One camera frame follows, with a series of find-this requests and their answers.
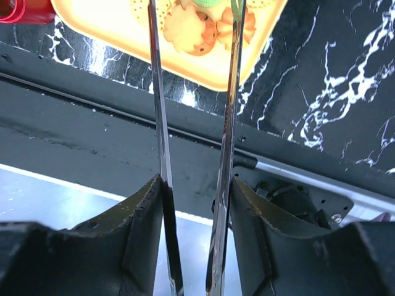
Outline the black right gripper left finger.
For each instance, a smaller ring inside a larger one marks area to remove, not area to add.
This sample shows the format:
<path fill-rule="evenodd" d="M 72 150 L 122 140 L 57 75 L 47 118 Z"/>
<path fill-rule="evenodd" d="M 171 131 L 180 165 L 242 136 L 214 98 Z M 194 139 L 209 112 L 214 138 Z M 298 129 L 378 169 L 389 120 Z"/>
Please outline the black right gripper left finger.
<path fill-rule="evenodd" d="M 162 180 L 71 230 L 1 224 L 2 295 L 152 295 Z"/>

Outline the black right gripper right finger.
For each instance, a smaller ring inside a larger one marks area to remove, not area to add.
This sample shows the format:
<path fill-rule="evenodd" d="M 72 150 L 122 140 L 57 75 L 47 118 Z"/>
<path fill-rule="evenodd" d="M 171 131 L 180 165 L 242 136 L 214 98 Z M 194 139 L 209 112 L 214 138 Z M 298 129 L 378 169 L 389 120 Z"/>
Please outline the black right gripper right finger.
<path fill-rule="evenodd" d="M 230 206 L 243 295 L 394 294 L 394 223 L 323 228 L 238 178 Z"/>

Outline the orange flower cookie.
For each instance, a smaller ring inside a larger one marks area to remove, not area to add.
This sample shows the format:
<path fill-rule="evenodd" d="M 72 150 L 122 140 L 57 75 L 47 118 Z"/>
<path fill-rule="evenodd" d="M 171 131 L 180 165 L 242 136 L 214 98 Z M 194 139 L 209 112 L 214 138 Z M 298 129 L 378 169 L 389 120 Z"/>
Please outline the orange flower cookie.
<path fill-rule="evenodd" d="M 252 10 L 246 8 L 243 28 L 243 49 L 251 44 L 251 40 L 256 32 L 256 18 Z M 217 39 L 230 51 L 233 36 L 233 14 L 230 7 L 227 7 L 222 14 L 222 18 L 216 22 Z"/>

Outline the red cookie box with tray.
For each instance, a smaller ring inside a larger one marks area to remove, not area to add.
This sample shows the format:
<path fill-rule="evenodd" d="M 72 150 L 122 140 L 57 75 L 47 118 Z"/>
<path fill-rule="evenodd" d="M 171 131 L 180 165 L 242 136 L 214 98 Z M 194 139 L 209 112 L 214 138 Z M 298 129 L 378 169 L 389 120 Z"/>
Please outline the red cookie box with tray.
<path fill-rule="evenodd" d="M 50 0 L 1 0 L 1 23 L 45 25 L 55 15 Z"/>

